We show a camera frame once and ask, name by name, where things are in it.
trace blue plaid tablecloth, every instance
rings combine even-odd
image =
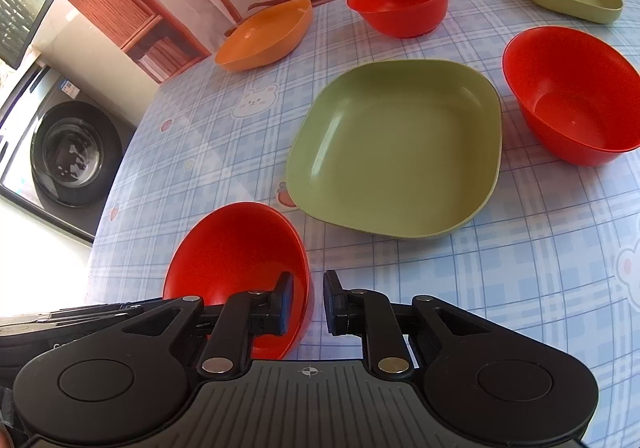
[[[545,24],[590,32],[640,64],[640,0],[600,26],[528,0],[450,0],[432,33],[396,40],[345,0],[318,6],[300,45],[271,66],[228,73],[212,58],[165,82],[113,184],[90,259],[89,303],[158,297],[172,254],[207,213],[240,200],[272,205],[304,240],[316,295],[325,269],[344,287],[409,303],[429,293],[583,361],[600,387],[585,441],[640,445],[640,153],[598,168],[553,157],[527,128],[502,75],[519,32]],[[482,72],[500,93],[504,150],[495,193],[468,225],[394,240],[283,205],[287,154],[320,89],[373,60],[444,58]],[[360,356],[333,337],[321,298],[293,358]]]

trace monitor screen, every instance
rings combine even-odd
[[[0,59],[17,69],[53,0],[0,0]]]

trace washing machine door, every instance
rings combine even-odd
[[[31,172],[52,200],[84,206],[110,190],[122,161],[120,137],[109,117],[81,101],[51,108],[31,139]]]

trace crosshair marking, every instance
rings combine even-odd
[[[305,376],[308,376],[310,378],[311,376],[315,376],[316,374],[318,374],[318,372],[322,372],[322,370],[318,370],[317,368],[309,365],[308,367],[299,370],[299,372],[302,372]]]

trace plastic bowl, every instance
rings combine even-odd
[[[380,33],[409,38],[433,31],[449,0],[347,0],[347,5]]]
[[[266,66],[291,53],[313,20],[310,0],[292,0],[252,15],[225,40],[216,64],[228,71]]]
[[[640,76],[605,42],[532,28],[510,41],[502,68],[527,125],[561,159],[595,166],[640,146]]]
[[[162,297],[199,295],[206,305],[225,303],[240,291],[273,289],[283,271],[294,277],[289,329],[256,338],[252,351],[256,359],[279,360],[305,333],[313,293],[302,241],[277,210],[239,202],[207,215],[175,252]]]

